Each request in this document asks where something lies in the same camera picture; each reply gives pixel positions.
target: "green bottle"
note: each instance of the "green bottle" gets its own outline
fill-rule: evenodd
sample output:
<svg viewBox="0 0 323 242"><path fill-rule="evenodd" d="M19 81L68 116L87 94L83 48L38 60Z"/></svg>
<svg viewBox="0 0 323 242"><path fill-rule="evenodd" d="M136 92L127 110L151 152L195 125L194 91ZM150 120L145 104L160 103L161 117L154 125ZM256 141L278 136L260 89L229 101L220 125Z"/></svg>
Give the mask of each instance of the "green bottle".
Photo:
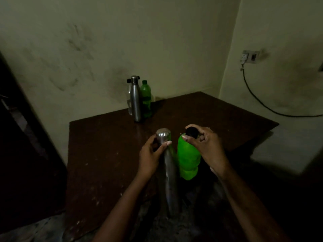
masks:
<svg viewBox="0 0 323 242"><path fill-rule="evenodd" d="M182 136L184 135L197 138L198 130L195 127L189 127L187 128L186 133L182 134ZM185 180L191 180L198 172L201 154L193 145L185 142L182 136L179 137L177 144L180 176Z"/></svg>
<svg viewBox="0 0 323 242"><path fill-rule="evenodd" d="M142 81L142 86L140 88L142 94L142 104L143 104L143 117L148 118L151 117L151 93L150 93L150 86L147 84L146 80Z"/></svg>

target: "power cord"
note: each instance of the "power cord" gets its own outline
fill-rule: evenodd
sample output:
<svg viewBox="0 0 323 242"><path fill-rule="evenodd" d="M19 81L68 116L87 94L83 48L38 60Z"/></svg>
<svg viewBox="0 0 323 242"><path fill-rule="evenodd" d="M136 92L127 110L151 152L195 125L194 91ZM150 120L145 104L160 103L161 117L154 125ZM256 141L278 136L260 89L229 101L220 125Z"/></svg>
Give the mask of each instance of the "power cord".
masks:
<svg viewBox="0 0 323 242"><path fill-rule="evenodd" d="M285 116L285 117L292 117L292 118L308 118L308 117L320 117L320 116L323 116L323 114L317 114L317 115L289 115L289 114L282 114L282 113L279 113L275 110L272 110L271 108L267 107L266 105L264 105L263 102L260 101L259 98L257 98L257 96L251 91L246 79L245 79L245 75L244 75L244 61L241 61L241 65L242 65L242 68L240 69L242 71L242 74L243 74L243 80L244 80L244 83L245 85L247 86L250 94L262 105L264 106L266 109L270 110L271 112L275 113L275 114L278 114L278 115L282 115L282 116Z"/></svg>

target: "stainless steel bottle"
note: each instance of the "stainless steel bottle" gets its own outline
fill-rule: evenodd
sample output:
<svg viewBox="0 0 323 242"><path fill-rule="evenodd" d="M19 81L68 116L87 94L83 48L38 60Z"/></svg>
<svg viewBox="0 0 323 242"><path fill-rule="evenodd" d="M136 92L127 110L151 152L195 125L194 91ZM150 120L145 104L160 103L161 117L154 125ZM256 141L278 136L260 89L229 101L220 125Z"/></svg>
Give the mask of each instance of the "stainless steel bottle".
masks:
<svg viewBox="0 0 323 242"><path fill-rule="evenodd" d="M167 128L156 132L156 139L161 145L171 140L171 132ZM180 198L178 194L179 171L176 164L176 153L172 145L169 145L159 160L157 179L160 195L160 204L163 213L173 217L180 213Z"/></svg>
<svg viewBox="0 0 323 242"><path fill-rule="evenodd" d="M139 76L133 75L131 77L131 90L130 90L130 101L131 101L131 109L132 116L136 122L141 121L141 104L142 97L140 88L138 85Z"/></svg>

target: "wall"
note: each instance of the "wall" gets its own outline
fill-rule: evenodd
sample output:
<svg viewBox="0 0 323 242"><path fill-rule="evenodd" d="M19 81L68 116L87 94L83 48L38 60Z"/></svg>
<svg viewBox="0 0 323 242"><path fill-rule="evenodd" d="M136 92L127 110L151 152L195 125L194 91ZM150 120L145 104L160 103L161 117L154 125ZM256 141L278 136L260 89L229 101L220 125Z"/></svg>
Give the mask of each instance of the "wall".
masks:
<svg viewBox="0 0 323 242"><path fill-rule="evenodd" d="M323 0L241 0L220 98L280 123L253 158L301 173L323 146L323 118L286 118L261 106L240 72L243 50L261 50L246 64L252 91L284 114L323 114Z"/></svg>
<svg viewBox="0 0 323 242"><path fill-rule="evenodd" d="M217 96L240 0L1 0L0 51L67 163L70 121L155 97Z"/></svg>

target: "brown table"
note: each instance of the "brown table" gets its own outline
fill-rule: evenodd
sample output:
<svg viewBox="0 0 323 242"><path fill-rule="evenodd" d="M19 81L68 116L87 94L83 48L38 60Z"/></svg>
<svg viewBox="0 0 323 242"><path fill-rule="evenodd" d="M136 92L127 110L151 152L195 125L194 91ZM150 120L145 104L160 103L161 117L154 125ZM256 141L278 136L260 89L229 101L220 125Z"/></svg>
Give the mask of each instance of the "brown table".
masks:
<svg viewBox="0 0 323 242"><path fill-rule="evenodd" d="M99 227L134 178L139 150L159 128L177 140L185 126L208 126L232 151L278 123L197 92L152 104L153 117L135 123L128 110L73 121L69 126L66 232L76 239ZM150 184L146 198L156 189Z"/></svg>

